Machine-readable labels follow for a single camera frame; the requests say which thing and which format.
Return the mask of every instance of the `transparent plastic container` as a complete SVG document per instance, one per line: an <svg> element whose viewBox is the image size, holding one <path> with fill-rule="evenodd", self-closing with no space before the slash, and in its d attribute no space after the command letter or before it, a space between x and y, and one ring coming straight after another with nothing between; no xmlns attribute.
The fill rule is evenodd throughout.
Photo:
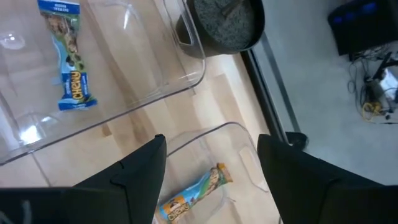
<svg viewBox="0 0 398 224"><path fill-rule="evenodd" d="M178 224L278 223L253 142L238 123L183 133L167 141L167 153L158 206L194 184L217 162L226 164L233 179L193 206ZM153 223L166 223L159 211Z"/></svg>
<svg viewBox="0 0 398 224"><path fill-rule="evenodd" d="M58 55L37 2L0 4L0 164L187 90L203 78L205 56L182 0L81 0L78 47L98 105L59 111ZM191 44L176 35L180 16ZM189 57L182 49L203 57Z"/></svg>

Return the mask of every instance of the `blue light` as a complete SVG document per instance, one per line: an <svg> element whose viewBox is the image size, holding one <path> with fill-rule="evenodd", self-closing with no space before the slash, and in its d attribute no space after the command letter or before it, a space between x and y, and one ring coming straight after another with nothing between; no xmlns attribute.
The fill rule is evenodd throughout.
<svg viewBox="0 0 398 224"><path fill-rule="evenodd" d="M377 9L377 5L375 2L368 3L362 7L362 10L365 14L374 13Z"/></svg>
<svg viewBox="0 0 398 224"><path fill-rule="evenodd" d="M334 23L342 23L342 22L343 22L343 18L341 18L341 17L335 17L335 18L333 19L333 22L334 22Z"/></svg>
<svg viewBox="0 0 398 224"><path fill-rule="evenodd" d="M346 20L348 20L348 21L353 21L354 19L355 19L355 14L354 14L354 13L348 12L348 13L346 14Z"/></svg>

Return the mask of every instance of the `yellow cable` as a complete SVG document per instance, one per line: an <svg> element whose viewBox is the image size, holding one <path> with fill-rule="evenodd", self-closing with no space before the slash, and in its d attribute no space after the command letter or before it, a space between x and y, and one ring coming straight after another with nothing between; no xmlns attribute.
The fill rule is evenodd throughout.
<svg viewBox="0 0 398 224"><path fill-rule="evenodd" d="M372 113L370 118L366 117L366 109ZM381 104L380 103L365 103L362 106L362 119L364 119L367 122L373 123L373 117L375 116L380 116L380 111L381 111Z"/></svg>

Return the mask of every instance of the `black pot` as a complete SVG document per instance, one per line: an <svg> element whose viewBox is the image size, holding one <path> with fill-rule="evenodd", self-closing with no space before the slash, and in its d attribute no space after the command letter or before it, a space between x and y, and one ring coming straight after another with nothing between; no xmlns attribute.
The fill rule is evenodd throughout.
<svg viewBox="0 0 398 224"><path fill-rule="evenodd" d="M191 12L192 19L193 19L193 22L197 29L197 32L198 32L198 35L199 35L199 38L200 38L200 41L201 41L201 44L202 44L202 47L203 47L206 57L211 57L211 56L220 55L220 54L236 54L236 53L239 53L239 52L242 52L245 50L249 50L250 48L252 48L259 42L261 35L264 32L265 23L266 23L264 8L262 6L262 1L261 0L246 0L246 1L249 1L251 4L251 7L252 7L253 13L254 13L254 21L256 22L256 25L254 26L254 32L252 35L252 39L244 48L232 49L232 48L225 46L221 42L217 41L215 38L213 38L208 33L208 31L204 28L204 25L200 22L200 20L198 18L198 13L196 12L196 9L194 6L195 0L187 0L187 5ZM187 28L185 26L185 23L184 23L182 17L180 17L177 22L176 30L177 30L177 34L178 34L178 37L181 42L183 42L185 44L191 44L190 37L187 32ZM189 49L185 49L185 48L182 48L182 49L186 54L188 54L192 57L196 57L196 58L202 57L202 55L197 51L194 52Z"/></svg>

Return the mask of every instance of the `blue wrapper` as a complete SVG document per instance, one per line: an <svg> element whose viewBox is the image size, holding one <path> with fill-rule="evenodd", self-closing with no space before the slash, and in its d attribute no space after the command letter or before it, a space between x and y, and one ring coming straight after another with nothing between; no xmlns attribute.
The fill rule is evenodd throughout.
<svg viewBox="0 0 398 224"><path fill-rule="evenodd" d="M176 224L197 202L229 182L232 178L225 164L217 163L195 184L160 206L160 214L167 223Z"/></svg>
<svg viewBox="0 0 398 224"><path fill-rule="evenodd" d="M37 3L58 51L60 79L65 91L58 101L59 109L85 110L96 105L97 100L88 91L87 73L76 42L80 25L80 5L48 0L38 0Z"/></svg>

